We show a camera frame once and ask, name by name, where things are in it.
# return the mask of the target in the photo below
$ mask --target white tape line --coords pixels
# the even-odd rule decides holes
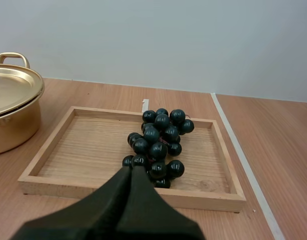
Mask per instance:
[[[275,240],[285,240],[285,237],[280,229],[280,227],[278,226],[278,223],[274,217],[274,214],[272,212],[272,210],[270,209],[268,202],[256,180],[256,177],[248,163],[248,160],[242,150],[242,147],[240,146],[238,139],[236,138],[236,135],[232,129],[232,127],[230,126],[227,117],[222,109],[222,107],[220,106],[220,103],[217,99],[217,96],[215,93],[211,93],[211,97],[213,99],[213,103],[215,105],[215,107],[218,110],[218,113],[221,117],[221,120],[225,126],[225,129],[227,130],[229,137],[232,141],[233,147],[235,149],[235,151],[237,152],[237,155],[239,157],[239,160],[241,162],[241,165],[243,167],[243,170],[245,172],[245,174],[247,175],[247,178],[250,182],[250,185],[252,187],[252,190],[254,192],[255,197],[258,200],[258,203],[261,207],[261,210],[263,212],[263,215],[268,223],[268,226],[272,232],[272,235],[274,237]]]
[[[145,111],[149,110],[149,99],[144,99],[142,104],[141,112],[144,113]]]

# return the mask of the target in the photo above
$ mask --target white wall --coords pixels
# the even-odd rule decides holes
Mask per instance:
[[[48,78],[307,102],[307,0],[0,0],[11,51]]]

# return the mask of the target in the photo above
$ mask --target grape stem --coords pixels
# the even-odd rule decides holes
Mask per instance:
[[[169,143],[165,140],[163,140],[163,137],[159,137],[159,142],[163,143],[163,144],[166,144],[167,146],[169,146]]]
[[[149,157],[148,154],[146,154],[146,157],[148,158],[148,160],[149,160],[149,162],[150,162],[151,164],[155,162],[155,160],[151,159],[151,158]]]

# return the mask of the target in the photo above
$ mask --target grape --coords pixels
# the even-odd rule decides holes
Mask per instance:
[[[147,110],[142,114],[142,120],[145,123],[154,123],[156,118],[156,113],[153,110]]]
[[[134,142],[137,140],[137,139],[141,139],[143,136],[141,136],[139,133],[136,133],[134,135],[132,135],[129,139],[129,145],[130,147],[133,147],[133,144]]]
[[[130,140],[130,138],[132,137],[132,135],[134,135],[134,134],[138,134],[138,133],[136,133],[136,132],[132,132],[132,133],[130,133],[129,135],[128,135],[128,138],[127,138],[127,142],[128,142],[128,144],[129,144],[129,140]]]
[[[132,159],[133,159],[133,155],[128,155],[128,156],[125,156],[122,160],[122,166],[123,167],[129,167],[129,168],[133,168],[132,167]]]
[[[182,152],[183,148],[178,142],[172,142],[168,145],[168,154],[176,157]]]
[[[163,178],[163,179],[156,179],[153,182],[153,185],[155,188],[169,189],[171,186],[171,183],[170,183],[170,180]]]
[[[157,116],[159,114],[166,114],[167,116],[169,115],[168,111],[166,109],[164,109],[164,108],[159,108],[155,113],[157,114]]]
[[[146,123],[145,125],[143,125],[142,132],[144,133],[148,128],[152,127],[154,127],[154,124],[152,122]]]
[[[165,139],[169,143],[175,142],[178,136],[179,136],[179,132],[176,126],[167,127],[162,135],[163,139]]]
[[[149,127],[146,131],[143,133],[143,138],[149,143],[154,144],[158,142],[160,137],[159,131],[155,129],[154,127]]]
[[[131,166],[134,168],[135,166],[143,166],[147,168],[149,166],[149,160],[145,155],[137,154],[131,159]]]
[[[183,123],[179,127],[181,133],[191,133],[195,129],[195,125],[193,121],[190,119],[186,119],[183,121]]]
[[[185,120],[185,118],[186,118],[186,114],[181,109],[173,110],[170,113],[170,120],[174,125],[179,125]]]
[[[168,148],[162,142],[157,142],[149,149],[149,155],[154,161],[164,160],[167,156]]]
[[[167,165],[167,175],[170,178],[179,178],[184,174],[184,172],[185,172],[185,166],[179,160],[172,160]]]
[[[154,127],[159,130],[166,129],[170,124],[170,119],[166,114],[159,114],[154,120]]]
[[[149,173],[153,179],[162,179],[167,174],[166,164],[163,161],[153,163]]]
[[[149,143],[144,138],[138,138],[132,144],[132,149],[136,154],[144,154],[146,155],[149,149]]]

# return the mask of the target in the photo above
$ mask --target tray rim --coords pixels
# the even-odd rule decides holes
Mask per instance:
[[[89,112],[91,117],[99,112],[102,114],[108,113],[112,116],[115,116],[115,114],[124,114],[124,117],[127,117],[126,121],[128,121],[129,117],[132,118],[133,116],[142,115],[141,112],[71,106],[19,177],[18,182],[24,194],[81,198],[91,194],[99,187],[99,185],[93,186],[92,183],[86,183],[79,180],[75,181],[66,178],[37,176],[75,116],[86,116],[87,112]],[[217,210],[238,213],[246,203],[246,198],[217,121],[200,118],[191,118],[191,120],[208,126],[208,128],[211,129],[230,193],[164,188],[155,188],[156,191],[174,208]],[[59,188],[67,188],[67,190],[60,196],[57,194]],[[70,189],[72,188],[79,189],[81,194],[70,194]]]

